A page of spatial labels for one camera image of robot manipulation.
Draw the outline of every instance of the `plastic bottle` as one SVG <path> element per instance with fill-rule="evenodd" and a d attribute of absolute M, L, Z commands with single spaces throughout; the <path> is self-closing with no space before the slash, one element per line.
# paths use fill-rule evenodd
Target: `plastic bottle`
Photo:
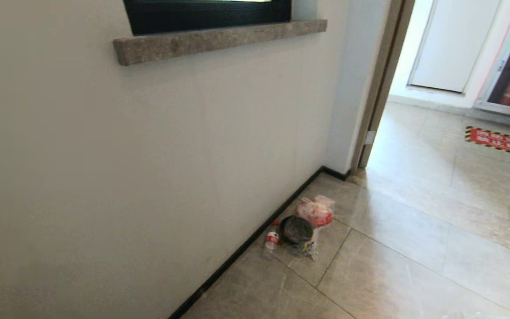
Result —
<path fill-rule="evenodd" d="M 278 220 L 275 220 L 273 222 L 273 228 L 271 228 L 271 231 L 267 233 L 267 237 L 265 238 L 265 244 L 263 245 L 263 252 L 261 252 L 261 256 L 267 260 L 273 260 L 273 255 L 275 255 L 275 250 L 277 250 L 277 246 L 279 244 L 277 228 L 279 224 L 281 223 Z"/>

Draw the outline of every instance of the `black window frame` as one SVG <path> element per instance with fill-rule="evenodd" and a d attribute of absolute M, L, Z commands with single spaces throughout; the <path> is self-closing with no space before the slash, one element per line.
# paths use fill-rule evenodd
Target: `black window frame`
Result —
<path fill-rule="evenodd" d="M 288 22 L 292 0 L 124 0 L 134 35 Z"/>

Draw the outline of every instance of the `corridor floor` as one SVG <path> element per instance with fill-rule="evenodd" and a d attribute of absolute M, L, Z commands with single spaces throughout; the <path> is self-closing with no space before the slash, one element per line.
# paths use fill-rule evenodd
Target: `corridor floor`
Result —
<path fill-rule="evenodd" d="M 184 318 L 441 319 L 510 316 L 510 153 L 467 143 L 507 125 L 389 103 L 370 163 L 300 196 L 336 201 L 317 262 L 261 237 Z M 292 204 L 283 214 L 290 214 Z"/>

